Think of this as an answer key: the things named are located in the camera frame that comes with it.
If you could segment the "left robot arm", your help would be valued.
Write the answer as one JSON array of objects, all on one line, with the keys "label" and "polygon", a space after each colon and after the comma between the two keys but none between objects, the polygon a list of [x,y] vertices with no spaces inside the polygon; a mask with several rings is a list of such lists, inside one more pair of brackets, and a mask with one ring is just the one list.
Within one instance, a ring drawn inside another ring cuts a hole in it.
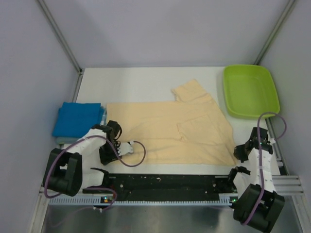
[{"label": "left robot arm", "polygon": [[122,133],[116,121],[94,125],[76,142],[64,149],[54,148],[49,155],[43,178],[44,195],[55,198],[61,194],[75,196],[81,189],[94,187],[99,192],[110,188],[104,171],[92,165],[99,160],[107,165],[121,158],[117,139]]}]

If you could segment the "green plastic bin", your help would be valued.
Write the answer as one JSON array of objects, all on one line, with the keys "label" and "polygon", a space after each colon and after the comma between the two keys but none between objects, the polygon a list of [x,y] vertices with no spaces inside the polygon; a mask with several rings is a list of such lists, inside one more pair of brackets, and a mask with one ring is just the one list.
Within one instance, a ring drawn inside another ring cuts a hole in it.
[{"label": "green plastic bin", "polygon": [[279,113],[280,104],[270,71],[257,65],[229,65],[223,70],[223,89],[228,113],[235,118],[258,119],[266,112]]}]

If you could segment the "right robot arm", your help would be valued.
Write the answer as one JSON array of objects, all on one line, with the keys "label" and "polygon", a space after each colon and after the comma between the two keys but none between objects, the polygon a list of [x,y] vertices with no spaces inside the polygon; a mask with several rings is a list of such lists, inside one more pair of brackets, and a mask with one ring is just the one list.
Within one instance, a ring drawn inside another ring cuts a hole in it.
[{"label": "right robot arm", "polygon": [[271,232],[285,203],[273,184],[272,155],[268,131],[254,127],[248,141],[235,147],[241,165],[231,169],[226,183],[238,193],[232,204],[234,219],[262,233]]}]

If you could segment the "beige t shirt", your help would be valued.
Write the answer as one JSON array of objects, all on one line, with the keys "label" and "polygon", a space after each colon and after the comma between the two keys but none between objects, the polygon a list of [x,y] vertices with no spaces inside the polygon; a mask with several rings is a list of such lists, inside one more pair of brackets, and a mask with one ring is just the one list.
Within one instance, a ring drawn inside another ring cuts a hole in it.
[{"label": "beige t shirt", "polygon": [[233,129],[213,97],[195,79],[172,92],[173,101],[108,103],[120,140],[141,142],[147,164],[234,166]]}]

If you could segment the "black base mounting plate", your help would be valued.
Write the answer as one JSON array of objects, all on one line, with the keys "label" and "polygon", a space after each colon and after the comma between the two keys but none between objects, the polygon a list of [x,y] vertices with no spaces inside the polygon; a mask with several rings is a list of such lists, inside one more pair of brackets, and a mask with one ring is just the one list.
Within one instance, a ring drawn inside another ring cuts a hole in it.
[{"label": "black base mounting plate", "polygon": [[227,175],[109,173],[101,187],[113,189],[117,201],[210,201],[237,192]]}]

